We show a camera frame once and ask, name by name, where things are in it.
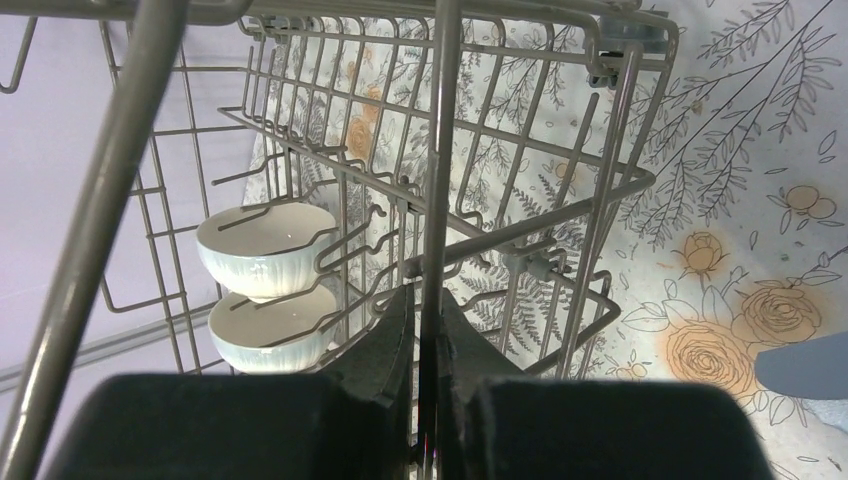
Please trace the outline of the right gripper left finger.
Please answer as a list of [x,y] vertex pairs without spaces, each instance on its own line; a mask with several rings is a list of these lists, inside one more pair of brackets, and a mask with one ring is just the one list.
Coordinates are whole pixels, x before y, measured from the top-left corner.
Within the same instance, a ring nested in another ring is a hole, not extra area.
[[78,411],[50,479],[405,479],[414,292],[309,374],[131,374]]

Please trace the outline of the white ribbed bowl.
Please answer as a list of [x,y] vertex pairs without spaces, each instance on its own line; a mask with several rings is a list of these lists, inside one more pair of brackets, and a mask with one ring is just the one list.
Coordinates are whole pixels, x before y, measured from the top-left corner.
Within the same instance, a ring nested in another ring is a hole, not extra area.
[[257,210],[235,207],[204,220],[196,230],[201,262],[227,290],[266,303],[310,288],[314,262],[337,233],[329,211],[306,203]]
[[335,295],[324,286],[279,303],[255,303],[230,293],[208,317],[214,347],[232,368],[246,374],[302,371],[327,352],[336,328],[322,319],[337,312]]

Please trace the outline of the grey wire dish rack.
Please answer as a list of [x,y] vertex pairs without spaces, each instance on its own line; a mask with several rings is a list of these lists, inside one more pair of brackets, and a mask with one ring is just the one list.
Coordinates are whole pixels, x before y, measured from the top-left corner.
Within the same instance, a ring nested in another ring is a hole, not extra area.
[[[5,15],[25,16],[31,23],[42,17],[90,19],[102,23],[136,23],[139,38],[128,50],[129,71],[115,74],[114,93],[100,133],[91,169],[79,200],[60,268],[53,281],[42,316],[40,333],[26,364],[1,446],[1,475],[5,479],[32,479],[39,469],[45,447],[65,393],[80,340],[97,295],[106,293],[104,272],[113,249],[119,223],[131,197],[146,204],[152,195],[165,196],[164,185],[144,187],[139,167],[144,151],[157,148],[154,119],[172,73],[187,75],[181,64],[181,41],[189,25],[219,26],[240,23],[245,16],[260,17],[264,12],[284,17],[283,35],[305,35],[307,20],[337,13],[339,1],[5,1]],[[585,54],[575,62],[598,77],[618,78],[619,91],[614,106],[606,153],[598,160],[602,177],[593,196],[556,208],[516,224],[485,232],[466,218],[452,214],[447,206],[451,173],[451,140],[454,117],[455,83],[459,54],[467,45],[462,38],[462,10],[456,1],[357,1],[355,14],[383,15],[393,19],[398,13],[424,19],[433,16],[435,32],[418,41],[432,60],[429,145],[425,183],[408,182],[400,172],[374,172],[363,159],[346,156],[341,145],[321,145],[306,132],[293,134],[275,119],[233,108],[236,128],[257,130],[265,140],[281,146],[267,157],[262,170],[270,175],[289,171],[291,156],[313,160],[333,170],[333,185],[341,198],[348,195],[350,183],[376,191],[392,201],[400,215],[415,214],[421,219],[423,252],[418,256],[397,255],[390,260],[389,272],[400,272],[414,292],[414,336],[411,365],[410,464],[421,478],[438,477],[436,446],[439,441],[440,349],[443,317],[444,271],[484,252],[499,250],[514,258],[528,259],[532,265],[544,263],[552,254],[550,240],[527,247],[520,240],[535,232],[580,216],[587,216],[587,233],[576,279],[567,286],[574,293],[571,311],[579,314],[585,301],[592,299],[606,314],[580,330],[575,317],[567,322],[563,346],[542,358],[538,370],[565,366],[573,351],[605,328],[618,315],[617,305],[591,291],[594,262],[606,236],[607,208],[620,199],[649,187],[653,176],[634,162],[621,163],[617,156],[623,139],[623,123],[642,69],[665,70],[672,65],[676,49],[674,24],[638,3],[615,1],[490,2],[475,6],[472,15],[498,21],[503,15],[527,14],[536,21],[559,20],[586,34]],[[389,303],[395,289],[389,292]],[[369,333],[388,305],[378,306],[369,324],[318,362],[299,374],[317,373]]]

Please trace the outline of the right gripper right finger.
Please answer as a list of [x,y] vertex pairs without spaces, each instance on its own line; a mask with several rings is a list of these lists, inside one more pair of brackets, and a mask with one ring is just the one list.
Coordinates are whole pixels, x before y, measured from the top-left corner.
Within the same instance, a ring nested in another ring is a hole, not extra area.
[[709,385],[531,377],[442,295],[441,479],[769,479],[736,402]]

